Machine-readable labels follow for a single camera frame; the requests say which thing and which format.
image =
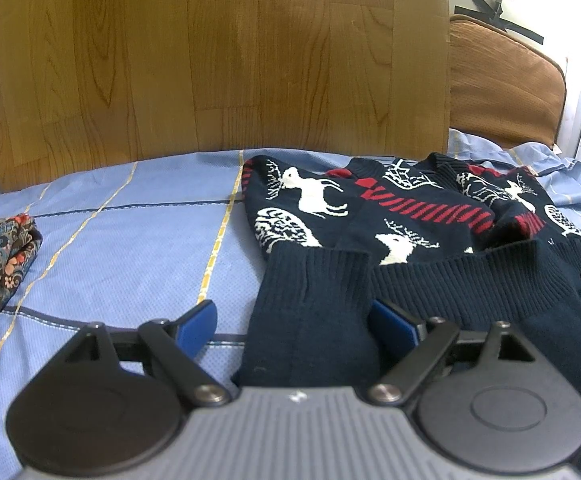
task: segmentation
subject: wooden board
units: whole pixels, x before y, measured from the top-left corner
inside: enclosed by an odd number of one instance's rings
[[[0,0],[0,188],[204,150],[423,157],[447,0]]]

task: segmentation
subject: orange brown fabric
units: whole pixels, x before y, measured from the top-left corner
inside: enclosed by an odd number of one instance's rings
[[[485,23],[450,21],[450,126],[504,148],[553,146],[565,77],[547,57]]]

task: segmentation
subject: mattress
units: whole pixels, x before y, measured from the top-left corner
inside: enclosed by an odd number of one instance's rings
[[[448,153],[495,169],[528,166],[581,228],[579,162],[537,143],[506,152],[456,130]],[[27,211],[44,237],[25,281],[0,314],[0,480],[20,470],[4,433],[10,402],[87,322],[136,327],[149,319],[174,319],[212,299],[218,330],[198,362],[234,390],[230,376],[240,364],[264,272],[240,193],[242,163],[256,154],[314,172],[349,161],[298,150],[192,153],[0,194],[1,217]]]

